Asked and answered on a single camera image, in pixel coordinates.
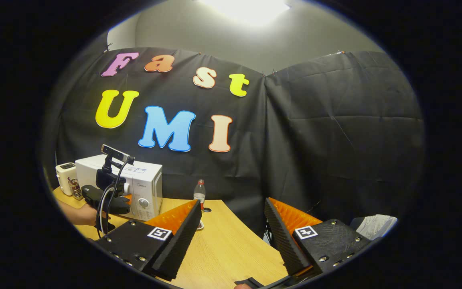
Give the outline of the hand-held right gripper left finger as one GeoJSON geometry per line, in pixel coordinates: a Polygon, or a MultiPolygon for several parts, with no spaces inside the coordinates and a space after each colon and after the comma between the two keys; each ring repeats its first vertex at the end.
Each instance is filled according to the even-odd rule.
{"type": "Polygon", "coordinates": [[[124,265],[145,274],[175,279],[202,217],[193,199],[146,222],[128,221],[95,241],[124,265]]]}

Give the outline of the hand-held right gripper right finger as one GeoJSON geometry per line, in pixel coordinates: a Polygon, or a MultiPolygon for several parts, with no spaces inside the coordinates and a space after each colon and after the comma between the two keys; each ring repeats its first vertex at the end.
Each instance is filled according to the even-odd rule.
{"type": "Polygon", "coordinates": [[[279,200],[265,200],[265,216],[290,276],[326,274],[348,263],[371,240],[338,219],[321,221],[279,200]]]}

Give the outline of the white microwave oven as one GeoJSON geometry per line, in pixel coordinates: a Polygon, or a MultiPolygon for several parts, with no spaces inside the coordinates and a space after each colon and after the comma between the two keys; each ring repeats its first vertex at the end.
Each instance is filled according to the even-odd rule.
{"type": "MultiPolygon", "coordinates": [[[[89,166],[102,165],[103,154],[87,157],[89,166]]],[[[81,160],[76,160],[77,179],[82,186],[81,160]]],[[[127,165],[122,176],[127,183],[125,193],[132,195],[131,212],[123,214],[127,218],[140,221],[148,221],[160,213],[162,196],[162,166],[154,163],[134,161],[133,165],[127,165]]]]}

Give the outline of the clear holder with brown sachets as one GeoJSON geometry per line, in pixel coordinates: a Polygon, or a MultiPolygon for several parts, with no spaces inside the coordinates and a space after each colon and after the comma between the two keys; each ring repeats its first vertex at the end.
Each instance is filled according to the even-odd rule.
{"type": "Polygon", "coordinates": [[[72,196],[76,199],[76,200],[81,200],[84,198],[83,194],[82,194],[82,189],[81,187],[79,186],[79,182],[77,179],[75,178],[71,178],[71,177],[68,177],[67,178],[68,180],[68,183],[70,185],[70,189],[72,191],[72,196]]]}

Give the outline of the white toaster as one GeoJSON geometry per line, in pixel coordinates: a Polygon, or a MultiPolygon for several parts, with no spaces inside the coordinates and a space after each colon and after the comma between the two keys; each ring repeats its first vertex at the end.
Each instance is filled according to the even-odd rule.
{"type": "Polygon", "coordinates": [[[73,196],[69,179],[76,178],[75,163],[62,163],[55,167],[55,171],[62,192],[67,196],[73,196]]]}

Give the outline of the clear bottle with red label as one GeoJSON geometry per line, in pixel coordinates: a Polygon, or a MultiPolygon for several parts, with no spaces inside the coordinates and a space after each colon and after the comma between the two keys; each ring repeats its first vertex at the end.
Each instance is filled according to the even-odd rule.
{"type": "Polygon", "coordinates": [[[207,195],[207,192],[206,192],[206,188],[204,185],[204,180],[199,179],[194,188],[194,199],[197,199],[200,201],[201,210],[204,210],[204,202],[205,202],[206,195],[207,195]]]}

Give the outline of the light grey fabric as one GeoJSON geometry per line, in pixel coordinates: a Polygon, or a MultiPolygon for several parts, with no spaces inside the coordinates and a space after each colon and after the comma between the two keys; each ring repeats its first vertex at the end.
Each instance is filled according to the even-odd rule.
{"type": "Polygon", "coordinates": [[[374,241],[377,238],[384,237],[398,222],[394,216],[376,214],[361,218],[356,232],[361,236],[374,241]]]}

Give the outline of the black backdrop cloth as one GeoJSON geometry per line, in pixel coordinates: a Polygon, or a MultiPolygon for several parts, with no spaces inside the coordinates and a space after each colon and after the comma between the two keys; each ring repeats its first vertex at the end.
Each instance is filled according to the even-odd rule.
{"type": "Polygon", "coordinates": [[[263,75],[211,55],[140,47],[73,61],[39,144],[46,176],[101,145],[163,167],[163,194],[203,179],[255,234],[267,197],[322,220],[404,217],[425,154],[416,94],[385,53],[334,53],[263,75]]]}

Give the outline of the large ceiling light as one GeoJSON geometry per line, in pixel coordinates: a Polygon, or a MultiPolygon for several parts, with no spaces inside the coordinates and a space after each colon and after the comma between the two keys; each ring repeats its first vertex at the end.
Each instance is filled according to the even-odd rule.
{"type": "Polygon", "coordinates": [[[290,6],[284,0],[196,0],[226,18],[262,26],[273,22],[290,6]]]}

